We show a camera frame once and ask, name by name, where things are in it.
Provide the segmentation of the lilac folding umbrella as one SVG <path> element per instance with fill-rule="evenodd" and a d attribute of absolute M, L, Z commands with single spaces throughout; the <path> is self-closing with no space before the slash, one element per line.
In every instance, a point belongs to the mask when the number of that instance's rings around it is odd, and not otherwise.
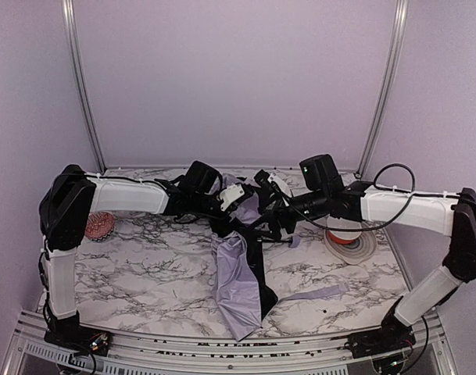
<path fill-rule="evenodd" d="M 258 184 L 246 184 L 252 195 L 268 193 Z M 263 319 L 280 301 L 267 286 L 263 265 L 263 239 L 252 225 L 239 227 L 226 237 L 213 233 L 211 249 L 216 262 L 213 297 L 231 336 L 240 342 L 261 328 Z"/>

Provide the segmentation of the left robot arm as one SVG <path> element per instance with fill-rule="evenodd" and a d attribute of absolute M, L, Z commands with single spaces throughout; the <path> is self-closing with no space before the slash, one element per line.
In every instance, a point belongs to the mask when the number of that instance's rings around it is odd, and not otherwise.
<path fill-rule="evenodd" d="M 173 180 L 92 175 L 68 165 L 39 205 L 45 341 L 92 358 L 106 356 L 112 343 L 107 330 L 81 325 L 75 302 L 75 258 L 91 214 L 127 211 L 207 219 L 214 233 L 225 241 L 237 238 L 252 258 L 257 233 L 236 211 L 255 195 L 252 185 L 243 180 L 225 184 L 221 172 L 200 161 Z"/>

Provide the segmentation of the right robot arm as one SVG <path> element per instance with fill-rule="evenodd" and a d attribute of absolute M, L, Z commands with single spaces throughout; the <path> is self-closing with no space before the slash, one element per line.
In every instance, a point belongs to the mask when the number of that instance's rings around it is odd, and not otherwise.
<path fill-rule="evenodd" d="M 305 220 L 333 234 L 362 234 L 392 223 L 442 234 L 450 239 L 440 266 L 390 308 L 377 329 L 350 334 L 346 347 L 353 358 L 405 348 L 415 338 L 412 326 L 446 302 L 462 284 L 476 279 L 476 192 L 420 192 L 385 187 L 376 180 L 345 185 L 333 158 L 316 155 L 303 160 L 301 172 L 308 191 L 294 196 L 288 185 L 264 170 L 255 182 L 267 192 L 258 224 L 268 223 L 271 235 L 292 233 Z"/>

